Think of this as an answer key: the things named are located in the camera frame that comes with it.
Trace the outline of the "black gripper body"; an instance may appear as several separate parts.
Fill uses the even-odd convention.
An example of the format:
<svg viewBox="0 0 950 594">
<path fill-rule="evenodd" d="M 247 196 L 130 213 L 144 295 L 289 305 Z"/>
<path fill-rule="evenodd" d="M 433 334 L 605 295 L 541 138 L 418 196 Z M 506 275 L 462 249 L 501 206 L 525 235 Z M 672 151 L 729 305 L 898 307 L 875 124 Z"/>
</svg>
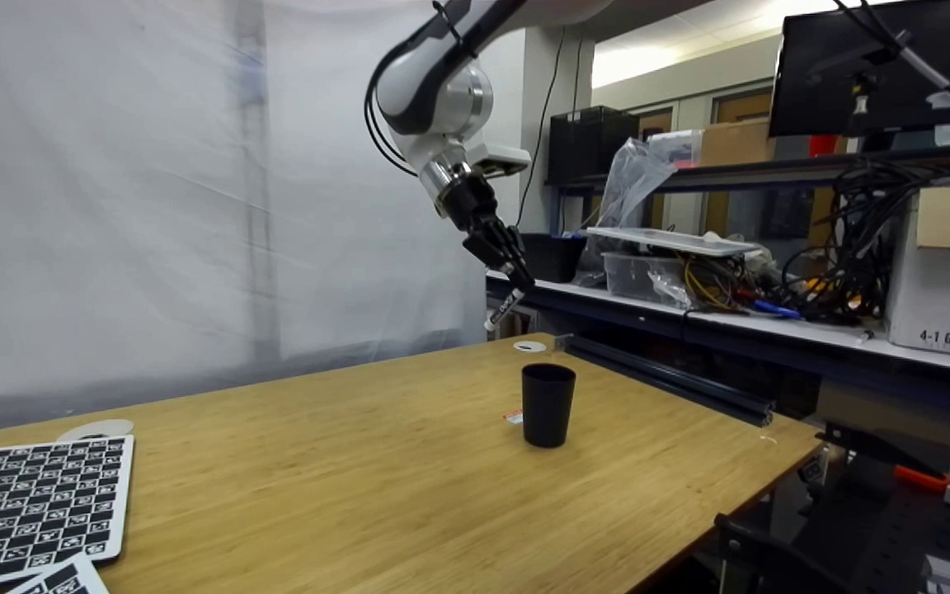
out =
<svg viewBox="0 0 950 594">
<path fill-rule="evenodd" d="M 464 239 L 478 235 L 514 249 L 511 231 L 499 218 L 496 189 L 481 175 L 459 175 L 439 191 L 435 206 Z"/>
</svg>

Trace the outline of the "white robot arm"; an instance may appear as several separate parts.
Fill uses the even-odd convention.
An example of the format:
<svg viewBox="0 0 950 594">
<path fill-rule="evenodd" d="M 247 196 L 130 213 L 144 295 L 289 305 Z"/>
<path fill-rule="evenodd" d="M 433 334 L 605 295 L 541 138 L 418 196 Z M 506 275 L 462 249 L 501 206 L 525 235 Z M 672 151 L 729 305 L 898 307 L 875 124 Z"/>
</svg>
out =
<svg viewBox="0 0 950 594">
<path fill-rule="evenodd" d="M 364 117 L 374 147 L 433 197 L 435 215 L 462 235 L 462 249 L 501 270 L 518 295 L 535 277 L 518 231 L 499 218 L 496 180 L 531 167 L 526 150 L 478 142 L 496 109 L 496 87 L 478 53 L 525 28 L 574 28 L 611 0 L 433 0 L 433 14 L 369 72 Z"/>
</svg>

